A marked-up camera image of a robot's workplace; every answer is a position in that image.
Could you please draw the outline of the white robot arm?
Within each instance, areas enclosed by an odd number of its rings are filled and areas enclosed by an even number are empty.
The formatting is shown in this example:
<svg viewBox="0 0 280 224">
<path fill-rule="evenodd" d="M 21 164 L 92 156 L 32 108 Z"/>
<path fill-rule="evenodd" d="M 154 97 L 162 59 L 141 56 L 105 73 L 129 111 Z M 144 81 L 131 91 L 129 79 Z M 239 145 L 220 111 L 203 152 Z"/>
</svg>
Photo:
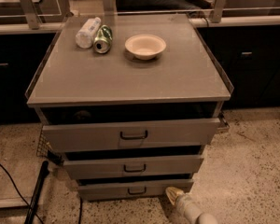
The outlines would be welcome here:
<svg viewBox="0 0 280 224">
<path fill-rule="evenodd" d="M 182 189 L 168 187 L 165 193 L 171 205 L 190 224 L 218 224 L 213 215 L 204 212 L 191 196 Z"/>
</svg>

